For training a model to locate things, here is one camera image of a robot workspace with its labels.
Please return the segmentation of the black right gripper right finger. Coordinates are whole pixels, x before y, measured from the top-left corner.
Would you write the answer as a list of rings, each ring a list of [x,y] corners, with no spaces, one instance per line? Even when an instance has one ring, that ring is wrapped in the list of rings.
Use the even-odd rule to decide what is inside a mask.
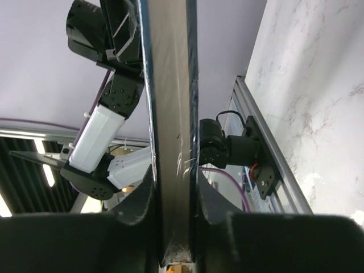
[[[245,213],[198,175],[197,272],[362,272],[363,230],[339,216]]]

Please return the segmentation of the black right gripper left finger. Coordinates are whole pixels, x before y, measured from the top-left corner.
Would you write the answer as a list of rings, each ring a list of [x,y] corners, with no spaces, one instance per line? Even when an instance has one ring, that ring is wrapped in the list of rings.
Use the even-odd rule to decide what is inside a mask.
[[[103,213],[1,219],[2,272],[158,272],[154,181]]]

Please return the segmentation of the dark Wuthering Heights book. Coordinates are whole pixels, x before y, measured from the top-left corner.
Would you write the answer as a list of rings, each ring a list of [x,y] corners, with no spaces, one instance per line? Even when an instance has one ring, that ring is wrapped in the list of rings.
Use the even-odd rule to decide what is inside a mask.
[[[161,266],[193,261],[199,120],[196,1],[139,1]]]

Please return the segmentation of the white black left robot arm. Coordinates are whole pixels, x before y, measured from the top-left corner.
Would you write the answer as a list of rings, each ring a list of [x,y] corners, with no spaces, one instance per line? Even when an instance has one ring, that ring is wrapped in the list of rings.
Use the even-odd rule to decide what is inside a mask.
[[[143,88],[140,21],[135,1],[74,1],[66,19],[69,49],[106,68],[88,118],[61,175],[78,191],[108,200],[125,187],[121,163],[107,152],[139,103]]]

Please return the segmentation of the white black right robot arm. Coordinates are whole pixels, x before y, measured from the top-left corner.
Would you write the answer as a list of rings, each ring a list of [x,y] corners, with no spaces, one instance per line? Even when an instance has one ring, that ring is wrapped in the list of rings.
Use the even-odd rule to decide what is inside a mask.
[[[258,125],[225,136],[200,122],[200,162],[251,168],[261,196],[279,178]],[[241,211],[199,176],[191,193],[188,258],[195,272],[362,272],[363,230],[351,219]],[[29,215],[1,221],[2,272],[158,272],[177,257],[161,232],[164,201],[152,172],[110,212]]]

